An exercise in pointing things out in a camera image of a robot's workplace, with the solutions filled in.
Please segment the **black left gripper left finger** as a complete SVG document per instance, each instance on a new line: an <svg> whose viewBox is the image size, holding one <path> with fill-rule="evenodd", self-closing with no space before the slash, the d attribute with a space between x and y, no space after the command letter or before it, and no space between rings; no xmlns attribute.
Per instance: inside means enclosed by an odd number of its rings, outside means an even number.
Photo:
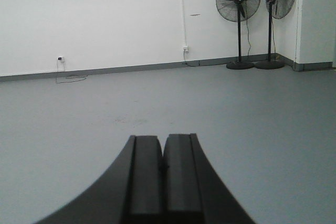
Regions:
<svg viewBox="0 0 336 224"><path fill-rule="evenodd" d="M156 136L130 136L90 187L39 223L153 223L163 212L161 165Z"/></svg>

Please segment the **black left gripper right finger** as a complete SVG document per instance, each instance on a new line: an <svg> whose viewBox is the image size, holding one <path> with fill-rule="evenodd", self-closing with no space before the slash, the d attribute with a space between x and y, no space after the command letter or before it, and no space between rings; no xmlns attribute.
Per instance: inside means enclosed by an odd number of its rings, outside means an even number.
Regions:
<svg viewBox="0 0 336 224"><path fill-rule="evenodd" d="M196 134L170 134L164 163L168 223L254 223L213 169Z"/></svg>

